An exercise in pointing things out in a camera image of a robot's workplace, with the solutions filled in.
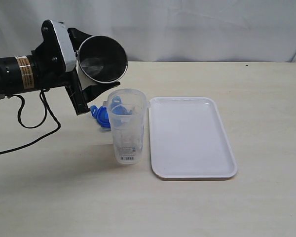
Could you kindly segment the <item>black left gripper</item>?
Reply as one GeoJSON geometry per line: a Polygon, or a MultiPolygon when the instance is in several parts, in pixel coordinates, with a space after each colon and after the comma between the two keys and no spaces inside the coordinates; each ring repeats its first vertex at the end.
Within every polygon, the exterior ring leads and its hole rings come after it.
{"type": "MultiPolygon", "coordinates": [[[[43,21],[41,26],[43,42],[35,50],[31,51],[37,70],[37,88],[39,90],[49,90],[63,86],[66,89],[75,113],[77,115],[85,114],[90,111],[87,103],[93,101],[104,92],[119,86],[120,82],[98,83],[82,88],[76,67],[71,72],[65,72],[65,63],[62,59],[51,21],[43,21]]],[[[77,52],[80,46],[85,40],[93,36],[76,28],[68,28],[67,32],[75,51],[77,62],[77,52]]]]}

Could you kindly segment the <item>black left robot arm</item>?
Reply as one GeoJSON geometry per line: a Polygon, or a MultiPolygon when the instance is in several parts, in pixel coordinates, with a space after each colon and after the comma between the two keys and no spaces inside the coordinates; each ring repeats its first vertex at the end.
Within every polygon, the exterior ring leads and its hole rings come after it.
{"type": "Polygon", "coordinates": [[[50,19],[41,33],[43,42],[30,55],[0,58],[0,99],[64,87],[81,115],[89,112],[89,102],[120,84],[128,58],[116,40],[50,19]]]}

